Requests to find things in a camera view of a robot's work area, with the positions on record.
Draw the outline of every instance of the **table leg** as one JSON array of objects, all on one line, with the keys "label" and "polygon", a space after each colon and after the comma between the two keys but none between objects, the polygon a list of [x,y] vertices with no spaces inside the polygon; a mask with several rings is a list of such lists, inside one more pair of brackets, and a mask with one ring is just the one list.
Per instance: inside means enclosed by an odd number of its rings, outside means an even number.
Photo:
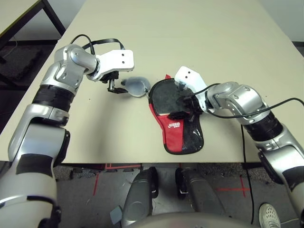
[{"label": "table leg", "polygon": [[64,32],[66,31],[66,28],[63,26],[61,21],[59,20],[58,16],[54,12],[53,8],[49,4],[48,0],[42,0],[44,3],[43,10],[47,14],[48,18],[51,20],[51,22],[54,24],[60,35],[63,35]]}]

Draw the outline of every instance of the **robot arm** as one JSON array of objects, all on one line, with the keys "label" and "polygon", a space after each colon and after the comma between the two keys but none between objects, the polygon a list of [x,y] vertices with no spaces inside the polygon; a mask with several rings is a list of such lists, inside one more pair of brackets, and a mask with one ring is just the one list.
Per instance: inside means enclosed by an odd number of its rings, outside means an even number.
[{"label": "robot arm", "polygon": [[[175,82],[194,93],[206,88],[200,75],[184,66],[175,76]],[[261,96],[247,85],[227,82],[196,95],[202,111],[228,109],[233,115],[250,114],[267,108]],[[237,118],[256,147],[259,158],[269,176],[286,186],[290,201],[298,217],[304,222],[304,150],[287,127],[271,111]]]},{"label": "robot arm", "polygon": [[92,81],[132,71],[133,52],[113,50],[91,55],[75,44],[55,53],[33,102],[27,106],[9,144],[11,168],[0,180],[1,227],[56,227],[60,222],[53,167],[66,155],[69,108],[83,75]]}]

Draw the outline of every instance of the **gray plastic item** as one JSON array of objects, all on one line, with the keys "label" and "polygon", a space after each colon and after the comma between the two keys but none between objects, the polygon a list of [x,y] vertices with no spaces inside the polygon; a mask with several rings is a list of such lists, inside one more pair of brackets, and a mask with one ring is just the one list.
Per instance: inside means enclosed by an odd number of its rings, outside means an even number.
[{"label": "gray plastic item", "polygon": [[149,92],[151,85],[145,77],[130,77],[121,82],[130,95],[135,97],[144,96]]},{"label": "gray plastic item", "polygon": [[115,225],[116,223],[120,222],[122,220],[123,211],[120,206],[117,206],[110,212],[110,217],[112,224]]}]

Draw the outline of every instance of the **metal frame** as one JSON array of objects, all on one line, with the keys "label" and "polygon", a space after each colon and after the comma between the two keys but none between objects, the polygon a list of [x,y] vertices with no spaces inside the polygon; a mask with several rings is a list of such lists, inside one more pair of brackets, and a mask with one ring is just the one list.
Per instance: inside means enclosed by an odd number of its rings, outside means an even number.
[{"label": "metal frame", "polygon": [[[39,0],[0,34],[0,49],[2,49],[7,42],[41,10],[45,11],[57,31],[60,35],[63,35],[66,29],[52,9],[48,0]],[[3,57],[0,57],[0,63],[4,64],[5,62],[6,60]],[[19,86],[13,83],[4,75],[0,75],[0,81],[7,84],[7,86],[0,86],[1,90],[27,90],[28,88],[28,86]]]}]

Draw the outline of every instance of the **gray object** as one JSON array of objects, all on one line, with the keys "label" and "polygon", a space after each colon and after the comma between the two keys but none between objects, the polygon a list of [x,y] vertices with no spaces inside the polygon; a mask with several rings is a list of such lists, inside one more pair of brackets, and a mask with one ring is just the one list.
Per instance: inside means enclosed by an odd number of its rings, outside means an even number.
[{"label": "gray object", "polygon": [[119,223],[120,220],[122,220],[122,216],[123,216],[123,212],[119,206],[117,206],[116,208],[111,210],[110,217],[111,217],[112,224],[115,225],[115,224]]},{"label": "gray object", "polygon": [[225,210],[208,182],[194,170],[184,170],[192,207],[196,213],[152,213],[151,179],[148,170],[134,179],[123,209],[122,227],[132,228],[252,228],[225,216]]},{"label": "gray object", "polygon": [[184,170],[191,205],[196,212],[225,215],[224,207],[209,183],[194,170]]},{"label": "gray object", "polygon": [[151,89],[149,81],[145,77],[130,77],[121,82],[130,95],[135,97],[144,96]]},{"label": "gray object", "polygon": [[149,170],[134,178],[123,207],[123,228],[152,214],[151,183]]}]

